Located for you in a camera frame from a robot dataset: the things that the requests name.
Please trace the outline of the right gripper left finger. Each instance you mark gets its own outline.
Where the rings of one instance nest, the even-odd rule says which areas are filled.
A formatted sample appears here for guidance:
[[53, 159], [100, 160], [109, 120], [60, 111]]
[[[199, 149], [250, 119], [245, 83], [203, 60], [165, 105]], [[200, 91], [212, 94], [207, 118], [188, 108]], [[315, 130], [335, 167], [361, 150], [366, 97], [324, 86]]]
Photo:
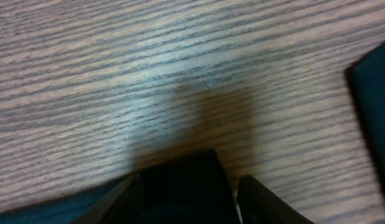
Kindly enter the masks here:
[[121, 195], [126, 193], [131, 186], [137, 182], [138, 175], [127, 175], [118, 185], [98, 200], [87, 212], [70, 222], [70, 224], [97, 224], [104, 220], [104, 217], [121, 199]]

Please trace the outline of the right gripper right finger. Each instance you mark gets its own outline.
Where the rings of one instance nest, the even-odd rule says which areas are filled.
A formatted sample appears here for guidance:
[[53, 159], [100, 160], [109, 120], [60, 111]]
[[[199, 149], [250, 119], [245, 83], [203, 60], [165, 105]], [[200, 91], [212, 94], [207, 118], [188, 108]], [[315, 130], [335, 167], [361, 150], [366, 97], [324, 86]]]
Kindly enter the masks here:
[[244, 224], [313, 224], [251, 175], [240, 178], [237, 203]]

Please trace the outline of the black t-shirt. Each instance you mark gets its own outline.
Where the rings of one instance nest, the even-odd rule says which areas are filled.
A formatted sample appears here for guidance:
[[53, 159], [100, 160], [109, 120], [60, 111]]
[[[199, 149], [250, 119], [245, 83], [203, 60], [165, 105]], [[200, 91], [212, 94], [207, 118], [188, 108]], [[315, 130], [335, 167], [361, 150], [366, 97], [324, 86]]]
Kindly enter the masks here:
[[[138, 175], [101, 223], [239, 223], [230, 185], [214, 150], [193, 152]], [[119, 182], [0, 215], [0, 224], [70, 223]]]

